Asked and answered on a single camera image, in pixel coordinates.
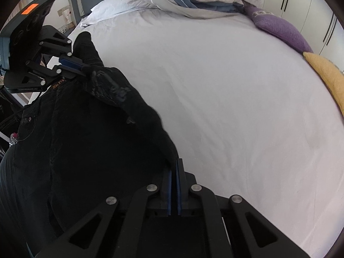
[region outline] white bed sheet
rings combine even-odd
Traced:
[[[149,9],[84,31],[158,111],[199,184],[242,195],[312,258],[324,257],[344,226],[344,123],[301,55],[245,16]]]

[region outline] black jeans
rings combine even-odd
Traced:
[[[18,143],[0,164],[0,236],[18,257],[26,243],[36,255],[107,197],[130,198],[150,184],[166,166],[161,152],[121,108],[61,80],[26,107]]]

